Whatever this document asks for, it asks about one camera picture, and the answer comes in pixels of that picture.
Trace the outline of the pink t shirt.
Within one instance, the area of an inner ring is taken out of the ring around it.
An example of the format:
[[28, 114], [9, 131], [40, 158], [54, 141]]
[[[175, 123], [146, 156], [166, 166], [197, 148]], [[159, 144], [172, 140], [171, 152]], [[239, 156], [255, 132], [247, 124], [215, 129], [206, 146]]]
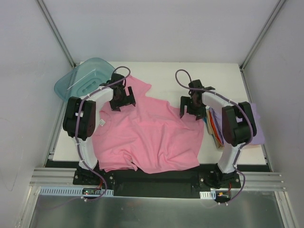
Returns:
[[145, 173], [183, 171], [199, 165], [204, 122], [179, 116], [168, 101], [148, 97], [151, 85], [128, 77], [135, 105], [113, 111], [105, 104], [101, 122], [92, 136], [100, 169], [132, 169]]

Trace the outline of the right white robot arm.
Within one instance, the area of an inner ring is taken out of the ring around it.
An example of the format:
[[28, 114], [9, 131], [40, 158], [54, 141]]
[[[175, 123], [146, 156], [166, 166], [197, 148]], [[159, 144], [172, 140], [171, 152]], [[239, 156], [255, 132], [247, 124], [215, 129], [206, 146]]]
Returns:
[[224, 149], [215, 165], [212, 179], [218, 187], [225, 187], [237, 172], [240, 150], [249, 144], [257, 133], [256, 123], [249, 102], [235, 103], [217, 93], [215, 88], [204, 87], [199, 79], [191, 81], [186, 87], [189, 96], [180, 99], [180, 117], [185, 113], [196, 120], [207, 116], [206, 107], [221, 113]]

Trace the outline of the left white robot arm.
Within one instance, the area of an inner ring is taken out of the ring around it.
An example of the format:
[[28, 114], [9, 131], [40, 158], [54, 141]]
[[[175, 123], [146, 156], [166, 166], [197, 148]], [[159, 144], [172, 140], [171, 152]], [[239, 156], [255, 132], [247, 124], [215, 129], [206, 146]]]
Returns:
[[63, 130], [75, 142], [79, 166], [86, 169], [84, 179], [91, 185], [97, 184], [101, 175], [94, 169], [97, 158], [92, 135], [101, 123], [99, 112], [104, 105], [110, 105], [110, 110], [117, 112], [123, 106], [136, 105], [132, 87], [126, 86], [125, 76], [112, 73], [110, 80], [102, 83], [93, 92], [83, 97], [70, 97], [63, 120]]

